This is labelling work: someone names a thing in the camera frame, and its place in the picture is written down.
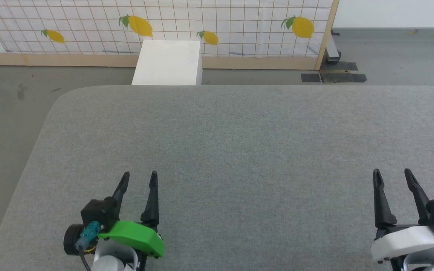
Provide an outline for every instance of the metal stand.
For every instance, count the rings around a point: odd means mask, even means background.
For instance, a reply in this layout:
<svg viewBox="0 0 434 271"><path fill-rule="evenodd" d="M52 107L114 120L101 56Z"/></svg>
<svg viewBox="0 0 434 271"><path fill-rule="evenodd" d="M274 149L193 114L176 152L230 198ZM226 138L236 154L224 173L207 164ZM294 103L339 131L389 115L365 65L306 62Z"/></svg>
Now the metal stand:
<svg viewBox="0 0 434 271"><path fill-rule="evenodd" d="M329 64L338 63L341 59L341 52L336 48L333 36L329 37L326 46L326 62Z"/></svg>

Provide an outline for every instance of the teal connector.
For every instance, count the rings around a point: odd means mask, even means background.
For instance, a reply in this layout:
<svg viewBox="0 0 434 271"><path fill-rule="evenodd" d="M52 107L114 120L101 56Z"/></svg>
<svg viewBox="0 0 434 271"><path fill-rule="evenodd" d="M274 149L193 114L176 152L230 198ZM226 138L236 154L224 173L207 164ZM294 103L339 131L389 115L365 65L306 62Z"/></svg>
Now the teal connector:
<svg viewBox="0 0 434 271"><path fill-rule="evenodd" d="M83 232L79 235L78 241L75 243L75 247L79 250L79 247L82 250L86 250L90 245L90 242L96 238L98 233L100 233L101 225L96 221L92 221L88 224L88 226L83 230Z"/></svg>

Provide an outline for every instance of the wooden frame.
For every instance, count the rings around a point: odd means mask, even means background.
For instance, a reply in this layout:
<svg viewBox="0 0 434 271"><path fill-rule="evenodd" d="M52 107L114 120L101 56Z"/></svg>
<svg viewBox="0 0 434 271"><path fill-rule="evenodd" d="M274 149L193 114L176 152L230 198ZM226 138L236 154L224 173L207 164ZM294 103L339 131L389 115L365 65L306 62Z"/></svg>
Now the wooden frame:
<svg viewBox="0 0 434 271"><path fill-rule="evenodd" d="M338 4L339 0L333 1L321 49L317 57L203 57L203 68L317 70L321 67L324 58ZM0 65L135 67L137 61L138 56L136 55L24 55L0 53Z"/></svg>

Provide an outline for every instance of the black cable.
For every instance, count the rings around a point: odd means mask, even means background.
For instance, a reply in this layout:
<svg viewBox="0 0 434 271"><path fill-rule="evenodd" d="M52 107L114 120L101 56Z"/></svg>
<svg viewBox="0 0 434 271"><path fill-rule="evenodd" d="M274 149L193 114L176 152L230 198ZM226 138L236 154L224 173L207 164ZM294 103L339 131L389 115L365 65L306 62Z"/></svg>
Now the black cable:
<svg viewBox="0 0 434 271"><path fill-rule="evenodd" d="M86 271L92 271L92 269L90 268L90 266L86 262L85 254L83 252L83 248L81 247L81 245L78 247L78 254L79 254L79 257L81 258L81 261L83 262L83 265L86 268Z"/></svg>

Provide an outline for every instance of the gray floor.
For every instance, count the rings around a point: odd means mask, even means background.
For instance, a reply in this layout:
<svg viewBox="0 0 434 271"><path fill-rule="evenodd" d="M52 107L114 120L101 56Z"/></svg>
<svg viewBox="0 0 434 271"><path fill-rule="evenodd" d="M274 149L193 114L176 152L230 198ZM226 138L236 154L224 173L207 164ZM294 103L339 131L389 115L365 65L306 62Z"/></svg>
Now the gray floor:
<svg viewBox="0 0 434 271"><path fill-rule="evenodd" d="M341 60L356 62L366 74L364 84L434 86L434 37L426 31L412 36L407 32L389 36L340 31L335 41ZM75 88L130 84L133 72L108 67L0 67L0 222L55 100ZM203 84L303 83L296 71L205 70Z"/></svg>

